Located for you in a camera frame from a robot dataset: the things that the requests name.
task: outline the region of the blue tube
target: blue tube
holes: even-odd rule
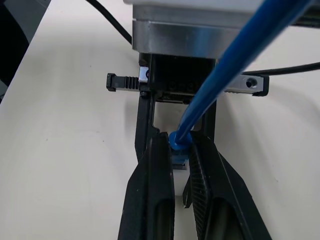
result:
[[[177,145],[189,145],[187,136],[218,95],[312,0],[265,0],[250,21],[224,52],[222,59],[204,81],[185,110],[175,132]]]

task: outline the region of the white table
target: white table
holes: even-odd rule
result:
[[[131,6],[101,0],[131,33]],[[320,30],[290,28],[250,67],[320,61]],[[84,0],[52,0],[0,105],[0,239],[117,239],[137,164],[138,53]],[[272,77],[267,97],[223,94],[215,142],[245,180],[274,240],[319,239],[320,71]],[[174,129],[181,106],[158,107]],[[195,240],[176,202],[175,239]]]

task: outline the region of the black cable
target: black cable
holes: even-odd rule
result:
[[[115,29],[127,40],[130,44],[132,44],[131,35],[124,29],[123,26],[111,15],[111,13],[105,9],[97,0],[86,0],[90,3],[95,9],[97,9],[111,24]]]
[[[284,75],[284,74],[297,74],[303,72],[309,72],[314,70],[320,70],[320,62],[315,62],[311,64],[299,65],[299,66],[291,66],[291,67],[283,67],[283,68],[275,68],[275,69],[265,69],[258,71],[245,71],[244,75]]]

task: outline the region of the blue cable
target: blue cable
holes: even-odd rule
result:
[[[219,64],[206,78],[185,110],[176,132],[171,133],[171,146],[187,148],[190,130],[214,103],[218,95],[279,34],[290,25],[312,0],[265,0],[250,21],[224,52]]]

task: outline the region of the blue object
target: blue object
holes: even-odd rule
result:
[[[312,0],[265,0],[224,52],[219,64],[204,81],[185,110],[171,147],[186,148],[190,130],[218,95],[279,34],[306,10]]]

